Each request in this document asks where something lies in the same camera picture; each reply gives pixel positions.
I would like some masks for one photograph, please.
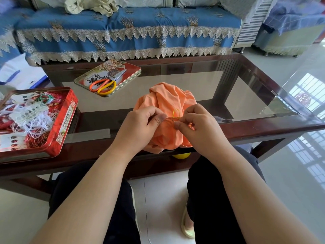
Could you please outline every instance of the person's right arm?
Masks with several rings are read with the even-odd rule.
[[[188,127],[193,123],[194,129]],[[200,104],[190,106],[175,128],[219,170],[225,191],[248,244],[318,244],[318,239],[277,198],[226,139]]]

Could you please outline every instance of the coffee table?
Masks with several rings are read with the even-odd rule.
[[[74,164],[97,159],[112,143],[137,99],[159,82],[190,90],[197,102],[217,116],[233,145],[260,142],[251,153],[259,162],[308,131],[325,128],[303,102],[299,103],[243,55],[173,57],[129,60],[142,68],[118,92],[103,98],[73,80],[100,62],[53,63],[43,66],[55,86],[71,87],[79,98],[78,111],[61,153],[51,159],[0,164],[0,188],[48,200],[51,184],[37,175],[61,172]],[[183,160],[175,154],[191,152]],[[141,151],[124,177],[144,177],[184,170],[197,161],[193,148],[158,155]]]

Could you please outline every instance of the red tin box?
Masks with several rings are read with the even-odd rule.
[[[0,101],[0,110],[4,108],[5,103],[11,98],[12,95],[49,91],[63,93],[64,95],[67,93],[67,95],[63,101],[61,108],[59,109],[59,114],[54,121],[46,143],[43,146],[37,148],[0,152],[0,163],[33,160],[39,158],[51,158],[57,156],[60,153],[78,103],[78,98],[70,87],[36,88],[29,90],[12,91],[6,95],[2,101]]]

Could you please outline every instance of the scissors handle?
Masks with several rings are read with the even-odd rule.
[[[113,84],[113,88],[107,92],[103,92],[101,93],[102,90],[104,90],[105,88],[107,88],[108,86],[112,85]],[[111,94],[116,88],[116,81],[113,80],[111,82],[109,82],[107,85],[104,85],[102,87],[100,87],[98,90],[97,90],[97,94],[101,95],[101,96],[106,96],[108,94]]]
[[[101,80],[96,80],[95,82],[93,82],[90,86],[89,86],[89,90],[91,92],[96,92],[98,91],[98,89],[100,89],[101,87],[103,87],[107,82],[109,82],[110,80],[109,79],[101,79]],[[98,83],[101,83],[103,82],[99,87],[97,87],[96,89],[93,89],[93,86],[98,84]]]

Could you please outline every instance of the furniture leg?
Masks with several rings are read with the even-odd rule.
[[[260,163],[303,134],[304,133],[298,133],[283,139],[262,141],[257,147],[252,149],[251,154],[254,155],[258,159],[258,163]]]
[[[51,182],[38,176],[1,180],[0,188],[43,201],[49,201],[52,192]]]

